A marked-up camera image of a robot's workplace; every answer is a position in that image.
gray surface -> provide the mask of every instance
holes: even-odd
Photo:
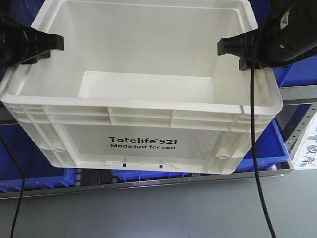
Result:
[[[317,171],[262,178],[278,238],[315,238]],[[17,199],[0,200],[9,237]],[[269,238],[255,181],[242,179],[25,198],[16,238]]]

white label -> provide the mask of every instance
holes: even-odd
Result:
[[[281,30],[282,30],[283,28],[285,28],[285,27],[288,25],[288,15],[289,15],[289,11],[290,11],[290,10],[291,10],[291,8],[288,9],[288,10],[283,14],[283,16],[282,16],[282,18],[281,18],[281,24],[280,24]]]
[[[111,125],[67,125],[65,131],[80,154],[183,159],[204,159],[221,134],[209,130]]]
[[[317,115],[315,114],[305,131],[298,138],[291,157],[296,170],[317,169]]]

black device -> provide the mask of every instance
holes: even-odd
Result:
[[[317,0],[275,0],[259,41],[256,68],[282,68],[317,55]],[[239,69],[251,68],[259,28],[218,42],[218,55],[240,57]]]
[[[0,11],[0,73],[6,67],[47,59],[51,50],[64,50],[62,36],[23,26]]]

blue plastic bin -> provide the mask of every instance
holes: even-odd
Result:
[[[139,170],[111,170],[114,176],[118,176],[121,181],[159,178],[184,177],[187,173],[180,172],[160,172],[160,171],[139,171]]]
[[[25,189],[75,185],[76,169],[53,167],[20,125],[2,125],[0,133],[25,173]],[[21,185],[19,170],[0,143],[0,191],[17,191]]]
[[[279,87],[317,84],[317,56],[294,63],[287,68],[275,68],[274,74]]]
[[[289,159],[289,154],[283,142],[275,120],[267,126],[257,140],[258,168],[259,170],[268,170],[278,162],[285,162]],[[236,172],[253,171],[253,156],[250,150]]]
[[[260,26],[266,19],[266,16],[271,11],[269,0],[249,0],[257,24]]]
[[[31,26],[44,0],[12,0],[9,14],[25,26]]]

black wire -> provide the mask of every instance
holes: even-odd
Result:
[[[20,196],[19,196],[19,200],[18,200],[18,204],[16,206],[16,210],[15,210],[15,215],[14,215],[14,219],[13,219],[13,223],[12,223],[12,227],[11,227],[11,235],[10,238],[13,238],[13,234],[14,234],[14,228],[15,228],[15,223],[16,223],[16,219],[18,217],[18,213],[19,213],[19,209],[20,209],[20,205],[21,205],[21,201],[22,201],[22,196],[23,196],[23,192],[24,192],[24,187],[25,187],[25,174],[21,168],[21,166],[19,165],[19,163],[17,162],[17,160],[15,159],[13,153],[11,152],[10,148],[8,147],[6,141],[4,140],[4,138],[2,137],[2,135],[0,134],[0,140],[3,143],[4,148],[6,149],[6,151],[8,152],[9,156],[11,157],[12,161],[14,162],[14,164],[17,166],[17,168],[19,169],[21,176],[22,176],[22,187],[21,187],[21,192],[20,192]]]
[[[256,177],[256,181],[257,181],[257,187],[258,187],[258,192],[259,192],[259,197],[260,197],[263,213],[264,213],[266,223],[268,225],[268,228],[269,228],[269,231],[271,233],[272,238],[276,238],[273,225],[272,225],[271,220],[270,220],[269,215],[268,215],[268,211],[266,208],[266,204],[265,204],[265,200],[264,200],[264,196],[263,196],[263,191],[262,191],[262,187],[261,187],[261,182],[260,182],[258,160],[257,160],[256,137],[255,137],[255,118],[254,118],[255,117],[254,116],[254,74],[255,74],[255,65],[256,65],[255,59],[256,59],[257,52],[258,52],[258,48],[259,48],[260,38],[261,38],[261,35],[263,32],[264,26],[267,22],[267,19],[268,19],[268,17],[266,18],[265,22],[262,24],[262,26],[259,29],[259,33],[258,33],[257,38],[256,38],[256,43],[255,43],[255,47],[254,47],[253,55],[252,55],[251,85],[250,85],[251,142],[252,142],[254,174]]]

